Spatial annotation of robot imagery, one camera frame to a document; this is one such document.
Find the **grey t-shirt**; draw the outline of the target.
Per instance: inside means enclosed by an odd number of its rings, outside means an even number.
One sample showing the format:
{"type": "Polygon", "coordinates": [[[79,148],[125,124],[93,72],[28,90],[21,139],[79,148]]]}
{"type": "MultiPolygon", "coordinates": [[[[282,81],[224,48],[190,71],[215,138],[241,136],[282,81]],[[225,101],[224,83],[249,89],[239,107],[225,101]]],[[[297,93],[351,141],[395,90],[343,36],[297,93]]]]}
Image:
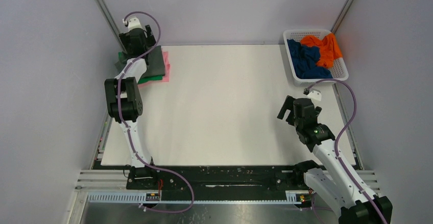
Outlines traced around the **grey t-shirt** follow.
{"type": "MultiPolygon", "coordinates": [[[[127,65],[128,60],[135,59],[137,55],[129,55],[124,52],[118,53],[118,61],[115,67],[118,71],[122,71],[127,65]]],[[[165,75],[165,63],[161,46],[155,47],[149,54],[145,56],[146,71],[141,71],[141,78],[163,76],[165,75]]]]}

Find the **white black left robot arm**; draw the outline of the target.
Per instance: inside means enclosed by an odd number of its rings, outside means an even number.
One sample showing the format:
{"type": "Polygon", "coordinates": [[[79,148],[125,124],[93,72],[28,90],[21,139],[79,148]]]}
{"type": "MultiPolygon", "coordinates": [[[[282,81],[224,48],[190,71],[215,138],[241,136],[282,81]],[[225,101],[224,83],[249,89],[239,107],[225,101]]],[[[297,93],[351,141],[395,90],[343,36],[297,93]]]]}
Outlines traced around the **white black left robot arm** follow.
{"type": "Polygon", "coordinates": [[[157,169],[153,158],[143,145],[143,134],[139,128],[139,117],[143,113],[143,103],[138,89],[138,81],[149,65],[146,56],[157,41],[149,25],[128,24],[128,31],[120,34],[127,46],[127,60],[120,73],[104,81],[108,114],[121,128],[128,145],[131,163],[128,180],[130,182],[152,181],[156,183],[157,169]]]}

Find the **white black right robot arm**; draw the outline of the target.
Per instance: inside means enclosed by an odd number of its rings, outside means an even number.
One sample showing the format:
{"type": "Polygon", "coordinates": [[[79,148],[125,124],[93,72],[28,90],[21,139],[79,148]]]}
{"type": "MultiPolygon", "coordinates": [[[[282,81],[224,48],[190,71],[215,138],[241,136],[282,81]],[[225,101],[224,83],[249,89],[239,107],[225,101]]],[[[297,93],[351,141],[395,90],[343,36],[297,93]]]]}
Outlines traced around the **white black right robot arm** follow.
{"type": "Polygon", "coordinates": [[[390,223],[392,203],[372,190],[348,163],[330,128],[318,122],[320,112],[309,98],[287,96],[277,115],[295,128],[299,140],[322,163],[297,163],[291,181],[312,189],[339,223],[390,223]]]}

